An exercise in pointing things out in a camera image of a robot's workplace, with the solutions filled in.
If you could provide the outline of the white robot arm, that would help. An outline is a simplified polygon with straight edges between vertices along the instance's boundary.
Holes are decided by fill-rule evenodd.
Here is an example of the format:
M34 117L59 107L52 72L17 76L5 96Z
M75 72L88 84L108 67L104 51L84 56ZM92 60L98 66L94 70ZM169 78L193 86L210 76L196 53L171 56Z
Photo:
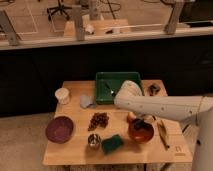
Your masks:
M143 96L139 86L127 80L117 92L114 104L137 117L154 115L197 125L192 171L213 171L213 97Z

